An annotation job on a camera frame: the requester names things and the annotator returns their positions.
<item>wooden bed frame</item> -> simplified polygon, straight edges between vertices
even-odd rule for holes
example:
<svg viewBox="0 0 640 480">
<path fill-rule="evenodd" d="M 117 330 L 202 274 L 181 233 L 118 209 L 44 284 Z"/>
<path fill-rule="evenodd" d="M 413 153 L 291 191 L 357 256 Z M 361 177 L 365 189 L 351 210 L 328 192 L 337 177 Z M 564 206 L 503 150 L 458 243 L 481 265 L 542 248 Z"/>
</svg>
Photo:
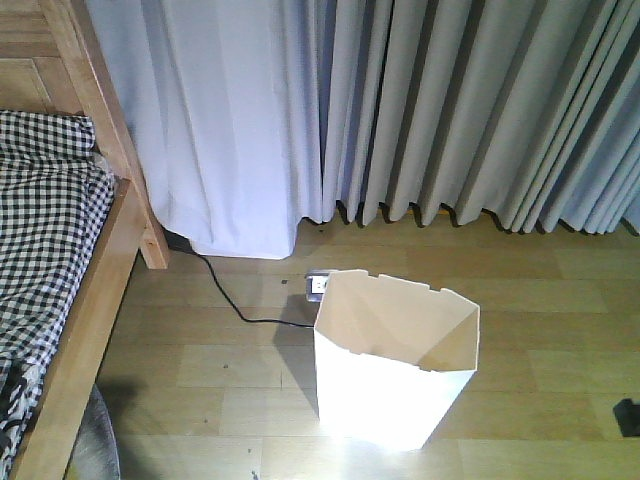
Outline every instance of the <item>wooden bed frame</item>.
<svg viewBox="0 0 640 480">
<path fill-rule="evenodd" d="M 98 148 L 120 178 L 11 472 L 12 479 L 57 480 L 67 468 L 138 249 L 149 268 L 166 268 L 169 251 L 82 0 L 0 0 L 0 108 L 89 115 Z"/>
</svg>

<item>power cord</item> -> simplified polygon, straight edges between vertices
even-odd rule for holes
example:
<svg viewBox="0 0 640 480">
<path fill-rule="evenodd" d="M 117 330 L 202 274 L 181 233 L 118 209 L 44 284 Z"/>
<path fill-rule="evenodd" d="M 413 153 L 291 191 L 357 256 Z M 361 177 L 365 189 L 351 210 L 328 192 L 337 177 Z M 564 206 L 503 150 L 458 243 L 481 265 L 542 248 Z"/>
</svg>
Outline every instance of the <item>power cord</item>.
<svg viewBox="0 0 640 480">
<path fill-rule="evenodd" d="M 238 306 L 235 304 L 235 302 L 231 299 L 231 297 L 225 291 L 225 289 L 222 287 L 222 285 L 220 284 L 220 281 L 218 280 L 218 276 L 216 275 L 216 272 L 214 271 L 213 266 L 211 265 L 211 262 L 209 261 L 209 259 L 207 257 L 205 257 L 204 255 L 200 255 L 199 253 L 196 253 L 191 248 L 191 245 L 189 245 L 188 241 L 186 241 L 186 244 L 185 244 L 185 240 L 186 239 L 184 239 L 183 237 L 180 237 L 179 235 L 176 235 L 175 233 L 169 232 L 167 230 L 165 230 L 165 236 L 167 237 L 167 243 L 168 243 L 169 248 L 171 250 L 174 250 L 176 252 L 186 253 L 187 255 L 192 255 L 194 257 L 198 257 L 200 260 L 202 260 L 204 263 L 207 264 L 207 267 L 209 268 L 209 273 L 211 273 L 211 278 L 213 278 L 213 282 L 216 284 L 216 287 L 218 287 L 218 290 L 220 290 L 220 293 L 222 294 L 222 296 L 229 303 L 229 305 L 231 305 L 231 308 L 233 308 L 233 310 L 236 312 L 238 317 L 240 317 L 240 320 L 242 320 L 243 322 L 246 322 L 246 323 L 277 323 L 277 324 L 280 324 L 280 325 L 289 325 L 291 327 L 313 328 L 313 325 L 306 325 L 304 323 L 296 323 L 296 322 L 287 322 L 286 320 L 279 320 L 277 318 L 247 318 L 242 313 L 240 308 L 238 308 Z"/>
</svg>

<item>black cable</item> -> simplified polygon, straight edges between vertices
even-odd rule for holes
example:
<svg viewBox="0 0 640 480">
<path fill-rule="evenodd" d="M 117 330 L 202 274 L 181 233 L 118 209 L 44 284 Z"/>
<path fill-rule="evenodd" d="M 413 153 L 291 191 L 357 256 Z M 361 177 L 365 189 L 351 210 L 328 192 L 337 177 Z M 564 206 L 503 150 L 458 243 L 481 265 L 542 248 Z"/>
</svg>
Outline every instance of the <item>black cable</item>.
<svg viewBox="0 0 640 480">
<path fill-rule="evenodd" d="M 209 261 L 209 259 L 207 257 L 205 257 L 204 255 L 200 255 L 199 253 L 196 253 L 193 250 L 186 250 L 186 249 L 182 249 L 182 248 L 177 248 L 177 247 L 172 246 L 172 245 L 170 245 L 169 248 L 171 248 L 171 250 L 175 250 L 176 252 L 182 252 L 182 253 L 186 253 L 187 255 L 193 255 L 194 257 L 198 257 L 200 260 L 202 260 L 204 263 L 206 263 L 207 267 L 209 267 L 209 272 L 211 273 L 211 277 L 213 278 L 213 282 L 216 284 L 216 287 L 218 287 L 218 290 L 220 290 L 220 293 L 222 293 L 222 296 L 225 298 L 225 300 L 227 302 L 229 302 L 229 305 L 231 305 L 231 308 L 233 308 L 233 310 L 236 312 L 238 317 L 240 317 L 240 319 L 243 322 L 246 322 L 246 323 L 279 323 L 280 325 L 289 325 L 291 327 L 313 328 L 313 325 L 305 325 L 303 323 L 287 322 L 286 320 L 279 320 L 277 318 L 247 318 L 247 317 L 245 317 L 244 314 L 238 308 L 238 306 L 234 303 L 234 301 L 231 300 L 231 297 L 229 296 L 229 294 L 227 294 L 227 292 L 224 290 L 224 288 L 220 284 L 220 281 L 218 280 L 218 276 L 216 275 L 216 272 L 213 270 L 213 266 L 211 265 L 211 262 Z"/>
</svg>

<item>bedding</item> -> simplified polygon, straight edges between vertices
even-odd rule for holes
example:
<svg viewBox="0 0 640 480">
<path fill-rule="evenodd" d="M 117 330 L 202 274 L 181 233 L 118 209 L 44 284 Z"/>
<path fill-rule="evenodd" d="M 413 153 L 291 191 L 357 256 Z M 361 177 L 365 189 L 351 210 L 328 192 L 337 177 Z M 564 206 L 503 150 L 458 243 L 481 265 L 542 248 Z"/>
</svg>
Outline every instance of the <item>bedding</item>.
<svg viewBox="0 0 640 480">
<path fill-rule="evenodd" d="M 113 200 L 88 117 L 0 111 L 0 476 L 42 394 L 47 367 Z"/>
</svg>

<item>wooden floor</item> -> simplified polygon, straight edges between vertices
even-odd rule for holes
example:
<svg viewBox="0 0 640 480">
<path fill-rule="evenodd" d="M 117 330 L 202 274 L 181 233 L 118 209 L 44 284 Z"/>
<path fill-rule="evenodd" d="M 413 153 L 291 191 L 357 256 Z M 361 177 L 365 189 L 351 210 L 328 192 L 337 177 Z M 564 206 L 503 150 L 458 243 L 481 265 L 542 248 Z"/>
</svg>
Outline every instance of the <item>wooden floor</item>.
<svg viewBox="0 0 640 480">
<path fill-rule="evenodd" d="M 204 264 L 138 262 L 99 377 L 131 480 L 640 479 L 640 239 L 303 223 L 281 261 L 213 258 L 247 315 L 313 322 L 311 268 L 364 268 L 480 304 L 480 369 L 429 443 L 392 454 L 318 425 L 309 330 L 246 325 Z"/>
</svg>

